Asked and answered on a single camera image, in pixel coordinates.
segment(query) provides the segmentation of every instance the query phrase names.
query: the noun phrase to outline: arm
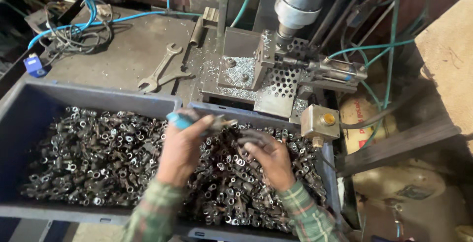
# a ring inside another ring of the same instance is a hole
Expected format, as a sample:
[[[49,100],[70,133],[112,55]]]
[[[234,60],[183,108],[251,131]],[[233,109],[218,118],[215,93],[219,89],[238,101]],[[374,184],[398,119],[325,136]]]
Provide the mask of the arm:
[[[172,237],[176,212],[182,204],[183,187],[199,161],[200,134],[213,120],[213,116],[206,116],[182,131],[169,124],[156,177],[150,180],[125,225],[123,242],[165,242]]]
[[[299,239],[302,242],[345,241],[346,238],[335,229],[333,217],[317,206],[302,183],[294,178],[286,146],[260,131],[240,132],[247,137],[240,138],[238,142],[258,160],[271,186],[279,192]]]

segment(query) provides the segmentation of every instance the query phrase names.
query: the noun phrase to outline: metal wrench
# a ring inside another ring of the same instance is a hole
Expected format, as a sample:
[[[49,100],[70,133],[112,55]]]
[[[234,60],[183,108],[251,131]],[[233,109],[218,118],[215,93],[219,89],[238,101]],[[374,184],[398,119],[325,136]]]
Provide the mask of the metal wrench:
[[[159,77],[161,76],[162,72],[168,66],[169,62],[171,61],[171,58],[173,58],[173,56],[177,54],[180,54],[183,50],[182,47],[174,49],[175,45],[176,45],[175,43],[169,43],[166,46],[167,52],[163,60],[161,61],[159,65],[157,65],[156,70],[153,72],[153,74],[151,74],[151,76],[142,79],[138,83],[138,88],[140,88],[142,91],[145,91],[145,93],[150,93],[157,89],[157,87],[159,86],[157,81]]]

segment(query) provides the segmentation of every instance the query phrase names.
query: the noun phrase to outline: perforated metal plate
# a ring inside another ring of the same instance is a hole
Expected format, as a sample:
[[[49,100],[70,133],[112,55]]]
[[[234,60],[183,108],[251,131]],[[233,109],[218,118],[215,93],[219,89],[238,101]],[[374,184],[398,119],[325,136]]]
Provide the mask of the perforated metal plate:
[[[291,117],[299,76],[299,69],[286,66],[269,68],[262,87],[256,93],[253,110],[283,118]]]

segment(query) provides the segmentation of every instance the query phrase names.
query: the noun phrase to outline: wooden plank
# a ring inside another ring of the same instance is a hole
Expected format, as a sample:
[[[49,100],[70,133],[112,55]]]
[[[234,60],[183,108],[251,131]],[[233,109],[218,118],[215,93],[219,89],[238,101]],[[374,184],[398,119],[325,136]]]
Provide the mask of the wooden plank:
[[[337,177],[346,177],[407,159],[414,154],[409,151],[459,133],[460,130],[447,116],[435,118],[338,160]]]
[[[434,81],[452,122],[473,134],[473,0],[460,0],[434,21],[415,42],[424,60],[424,77]],[[473,152],[473,141],[468,141]]]

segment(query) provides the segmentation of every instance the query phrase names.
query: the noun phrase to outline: hand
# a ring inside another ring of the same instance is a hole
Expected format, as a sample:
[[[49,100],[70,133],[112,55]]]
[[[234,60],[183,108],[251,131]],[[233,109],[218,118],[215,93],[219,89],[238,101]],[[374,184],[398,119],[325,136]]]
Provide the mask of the hand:
[[[296,179],[291,168],[291,160],[286,146],[267,133],[254,129],[241,130],[247,137],[238,143],[263,166],[271,185],[280,192],[290,189]]]
[[[163,154],[159,163],[156,179],[175,187],[183,187],[194,172],[199,161],[201,136],[214,121],[213,115],[201,118],[185,130],[176,128],[172,123],[165,131]]]

